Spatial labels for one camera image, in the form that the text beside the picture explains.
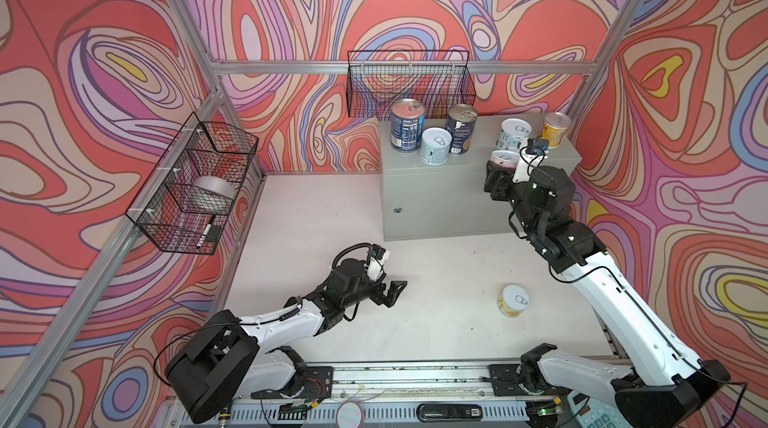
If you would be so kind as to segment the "pink-label can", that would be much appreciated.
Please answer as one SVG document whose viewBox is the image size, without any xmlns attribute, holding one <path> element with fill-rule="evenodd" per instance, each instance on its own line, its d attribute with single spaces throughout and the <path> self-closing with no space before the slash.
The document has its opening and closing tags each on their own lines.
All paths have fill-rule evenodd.
<svg viewBox="0 0 768 428">
<path fill-rule="evenodd" d="M 487 171 L 502 170 L 514 173 L 520 163 L 521 157 L 518 153 L 508 150 L 495 150 L 492 152 L 487 164 Z"/>
</svg>

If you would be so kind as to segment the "small orange-label can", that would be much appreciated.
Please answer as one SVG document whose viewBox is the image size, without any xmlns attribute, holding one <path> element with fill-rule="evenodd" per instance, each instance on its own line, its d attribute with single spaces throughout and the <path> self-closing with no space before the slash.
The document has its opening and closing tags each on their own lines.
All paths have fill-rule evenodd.
<svg viewBox="0 0 768 428">
<path fill-rule="evenodd" d="M 549 113 L 544 117 L 538 138 L 548 143 L 549 149 L 558 148 L 572 126 L 571 118 L 563 113 Z"/>
</svg>

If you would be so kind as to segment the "teal can front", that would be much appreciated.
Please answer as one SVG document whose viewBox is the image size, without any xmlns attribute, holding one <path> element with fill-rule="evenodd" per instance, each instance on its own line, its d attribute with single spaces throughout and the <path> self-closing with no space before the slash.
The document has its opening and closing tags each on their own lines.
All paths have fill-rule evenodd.
<svg viewBox="0 0 768 428">
<path fill-rule="evenodd" d="M 532 126 L 517 118 L 508 118 L 501 123 L 501 131 L 497 139 L 498 150 L 518 151 L 529 138 Z"/>
</svg>

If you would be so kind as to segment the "teal can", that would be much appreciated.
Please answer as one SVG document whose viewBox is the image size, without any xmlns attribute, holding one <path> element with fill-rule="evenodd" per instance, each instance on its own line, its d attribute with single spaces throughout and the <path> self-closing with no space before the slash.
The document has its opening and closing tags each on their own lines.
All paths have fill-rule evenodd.
<svg viewBox="0 0 768 428">
<path fill-rule="evenodd" d="M 421 161 L 430 166 L 444 164 L 450 153 L 451 145 L 452 135 L 445 129 L 426 129 L 421 136 Z"/>
<path fill-rule="evenodd" d="M 498 150 L 518 151 L 529 138 L 532 126 L 517 118 L 508 118 L 501 123 L 501 131 L 497 139 Z"/>
</svg>

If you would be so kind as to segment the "chopped tomato can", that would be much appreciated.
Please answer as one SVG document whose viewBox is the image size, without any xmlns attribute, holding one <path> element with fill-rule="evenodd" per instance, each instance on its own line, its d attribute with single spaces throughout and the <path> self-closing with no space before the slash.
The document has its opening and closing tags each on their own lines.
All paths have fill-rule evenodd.
<svg viewBox="0 0 768 428">
<path fill-rule="evenodd" d="M 448 110 L 445 130 L 452 138 L 450 154 L 461 155 L 469 150 L 477 119 L 478 112 L 467 104 L 457 104 Z"/>
</svg>

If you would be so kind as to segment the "large blue-label can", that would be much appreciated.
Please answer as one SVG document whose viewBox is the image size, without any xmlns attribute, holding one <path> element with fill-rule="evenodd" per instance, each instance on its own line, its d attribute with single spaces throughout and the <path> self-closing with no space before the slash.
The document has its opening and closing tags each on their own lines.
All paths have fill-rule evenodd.
<svg viewBox="0 0 768 428">
<path fill-rule="evenodd" d="M 414 152 L 420 147 L 426 116 L 425 107 L 417 100 L 402 99 L 390 110 L 390 141 L 400 152 Z"/>
</svg>

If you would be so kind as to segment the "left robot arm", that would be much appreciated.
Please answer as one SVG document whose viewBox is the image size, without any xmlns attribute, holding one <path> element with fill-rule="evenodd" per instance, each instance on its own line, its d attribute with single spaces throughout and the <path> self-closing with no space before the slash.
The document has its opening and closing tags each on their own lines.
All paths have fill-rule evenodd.
<svg viewBox="0 0 768 428">
<path fill-rule="evenodd" d="M 332 369 L 309 368 L 291 345 L 353 321 L 366 300 L 393 307 L 407 284 L 386 279 L 388 258 L 380 245 L 354 244 L 335 256 L 322 283 L 284 307 L 244 317 L 222 310 L 188 334 L 163 377 L 191 422 L 225 420 L 238 399 L 300 399 L 310 409 L 329 398 Z"/>
</svg>

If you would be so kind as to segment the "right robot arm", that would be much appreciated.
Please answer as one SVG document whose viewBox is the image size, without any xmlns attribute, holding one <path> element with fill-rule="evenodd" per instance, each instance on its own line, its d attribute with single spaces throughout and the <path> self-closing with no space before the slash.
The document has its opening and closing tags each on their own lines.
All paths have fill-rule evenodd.
<svg viewBox="0 0 768 428">
<path fill-rule="evenodd" d="M 632 427 L 676 427 L 731 376 L 679 339 L 623 277 L 598 236 L 571 218 L 575 185 L 564 170 L 543 164 L 546 145 L 529 141 L 514 167 L 489 160 L 484 191 L 510 205 L 515 235 L 546 261 L 554 281 L 584 297 L 631 363 L 598 362 L 542 343 L 521 356 L 517 373 L 505 381 L 531 395 L 576 391 L 617 409 Z"/>
</svg>

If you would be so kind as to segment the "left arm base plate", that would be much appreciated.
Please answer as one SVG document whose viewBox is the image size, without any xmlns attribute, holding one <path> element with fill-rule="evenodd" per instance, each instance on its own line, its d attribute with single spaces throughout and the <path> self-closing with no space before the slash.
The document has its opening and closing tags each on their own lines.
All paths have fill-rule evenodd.
<svg viewBox="0 0 768 428">
<path fill-rule="evenodd" d="M 334 368 L 331 365 L 309 365 L 294 349 L 277 348 L 258 355 L 249 372 L 252 399 L 322 400 L 332 394 Z"/>
</svg>

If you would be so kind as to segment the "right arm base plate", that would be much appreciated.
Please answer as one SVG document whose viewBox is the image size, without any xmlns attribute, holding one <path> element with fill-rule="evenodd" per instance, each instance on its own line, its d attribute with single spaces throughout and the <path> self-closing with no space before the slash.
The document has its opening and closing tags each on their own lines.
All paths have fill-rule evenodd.
<svg viewBox="0 0 768 428">
<path fill-rule="evenodd" d="M 492 364 L 488 366 L 488 375 L 482 377 L 481 381 L 491 386 L 496 397 L 540 397 L 559 394 L 558 389 L 551 385 L 533 382 L 526 384 L 523 372 L 520 364 Z"/>
</svg>

